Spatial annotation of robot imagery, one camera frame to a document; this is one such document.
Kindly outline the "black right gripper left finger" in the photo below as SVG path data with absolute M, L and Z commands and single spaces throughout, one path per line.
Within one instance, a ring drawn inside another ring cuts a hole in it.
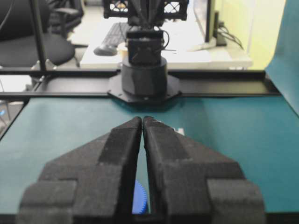
M 124 224 L 131 221 L 140 117 L 47 162 L 24 191 L 19 224 Z

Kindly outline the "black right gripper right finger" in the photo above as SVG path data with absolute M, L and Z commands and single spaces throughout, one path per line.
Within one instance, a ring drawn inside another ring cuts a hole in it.
M 239 163 L 146 116 L 150 205 L 168 224 L 264 224 L 259 187 Z

